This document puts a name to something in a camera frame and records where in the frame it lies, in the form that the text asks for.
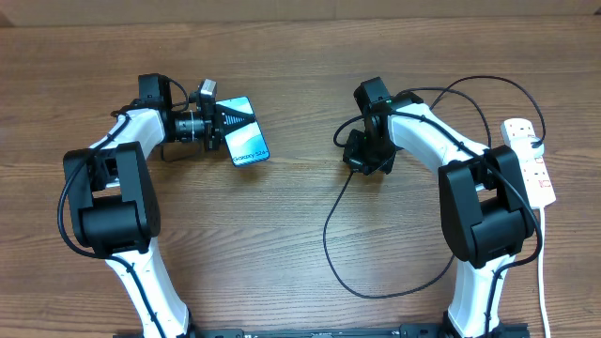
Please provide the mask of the Samsung Galaxy smartphone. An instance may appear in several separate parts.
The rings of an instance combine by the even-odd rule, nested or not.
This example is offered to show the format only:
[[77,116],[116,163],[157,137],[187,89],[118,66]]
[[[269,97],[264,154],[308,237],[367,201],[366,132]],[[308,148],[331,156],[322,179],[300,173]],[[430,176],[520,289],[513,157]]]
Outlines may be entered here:
[[[254,108],[248,97],[220,100],[216,104],[217,106],[222,104],[243,113],[254,113]],[[225,130],[223,128],[223,139],[231,160],[237,167],[265,161],[270,157],[270,151],[257,118],[254,123],[238,130]]]

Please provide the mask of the white power strip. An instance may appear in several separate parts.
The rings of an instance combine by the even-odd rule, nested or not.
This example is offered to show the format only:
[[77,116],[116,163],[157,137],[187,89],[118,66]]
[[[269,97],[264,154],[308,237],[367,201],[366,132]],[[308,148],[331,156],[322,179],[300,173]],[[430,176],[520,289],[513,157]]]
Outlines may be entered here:
[[[509,147],[511,147],[511,142],[518,137],[537,137],[531,121],[524,118],[505,120],[501,124],[501,135],[504,143]],[[544,158],[526,162],[519,161],[519,166],[531,208],[540,209],[554,203],[556,195]]]

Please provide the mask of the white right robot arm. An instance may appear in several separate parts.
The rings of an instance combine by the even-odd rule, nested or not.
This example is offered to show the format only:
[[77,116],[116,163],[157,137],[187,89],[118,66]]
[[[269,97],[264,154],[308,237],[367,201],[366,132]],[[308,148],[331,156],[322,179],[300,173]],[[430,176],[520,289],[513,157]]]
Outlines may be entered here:
[[527,337],[525,324],[504,324],[498,315],[504,277],[527,238],[542,237],[515,151],[491,148],[461,135],[433,115],[412,91],[393,96],[376,77],[353,93],[362,131],[342,145],[351,173],[391,172],[406,150],[432,171],[439,184],[441,229],[457,260],[453,299],[438,337]]

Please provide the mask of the white charger plug adapter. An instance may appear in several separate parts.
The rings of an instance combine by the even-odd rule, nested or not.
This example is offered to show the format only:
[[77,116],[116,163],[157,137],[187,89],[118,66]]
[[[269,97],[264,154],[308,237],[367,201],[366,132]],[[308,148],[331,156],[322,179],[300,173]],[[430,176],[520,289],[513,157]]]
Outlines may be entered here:
[[539,139],[530,136],[514,139],[511,142],[511,148],[515,151],[520,162],[542,158],[545,152],[545,147],[539,143]]

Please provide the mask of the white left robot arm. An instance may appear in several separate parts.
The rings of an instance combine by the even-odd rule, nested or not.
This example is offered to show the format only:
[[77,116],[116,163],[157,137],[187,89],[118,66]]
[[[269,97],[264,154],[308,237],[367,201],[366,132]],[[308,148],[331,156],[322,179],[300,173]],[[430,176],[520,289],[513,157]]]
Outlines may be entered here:
[[63,158],[65,186],[57,226],[79,255],[104,261],[123,284],[142,323],[143,337],[203,337],[163,263],[161,213],[146,160],[169,143],[226,146],[234,166],[265,161],[270,151],[246,97],[217,100],[205,79],[173,102],[173,79],[139,76],[139,96],[113,111],[116,124],[97,143]]

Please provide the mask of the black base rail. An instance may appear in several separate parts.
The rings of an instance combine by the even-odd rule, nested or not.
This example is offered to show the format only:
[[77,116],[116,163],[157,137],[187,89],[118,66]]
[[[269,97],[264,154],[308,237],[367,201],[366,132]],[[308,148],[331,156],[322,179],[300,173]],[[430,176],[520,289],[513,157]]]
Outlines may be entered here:
[[192,338],[452,338],[457,333],[442,324],[403,324],[398,328],[323,330],[199,330],[192,327],[181,337]]

